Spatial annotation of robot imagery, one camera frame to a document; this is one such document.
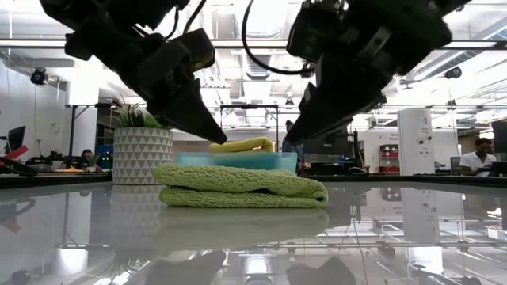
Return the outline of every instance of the folded towel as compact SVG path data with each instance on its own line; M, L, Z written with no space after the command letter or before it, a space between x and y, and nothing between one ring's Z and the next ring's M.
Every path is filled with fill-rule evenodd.
M230 153L240 151L264 151L273 152L274 147L271 140L265 137L247 139L241 142L226 142L223 145L212 143L209 146L212 153Z
M328 201L322 183L286 170L166 164L154 177L169 186L160 200L177 207L316 208Z
M168 207L153 236L162 256L176 250L230 249L312 238L328 226L321 209L196 209Z

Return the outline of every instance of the blue plastic container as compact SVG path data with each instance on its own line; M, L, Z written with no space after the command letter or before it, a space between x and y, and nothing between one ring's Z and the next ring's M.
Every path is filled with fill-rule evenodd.
M179 165L218 165L245 169L285 169L295 172L297 153L239 152L224 154L178 153Z

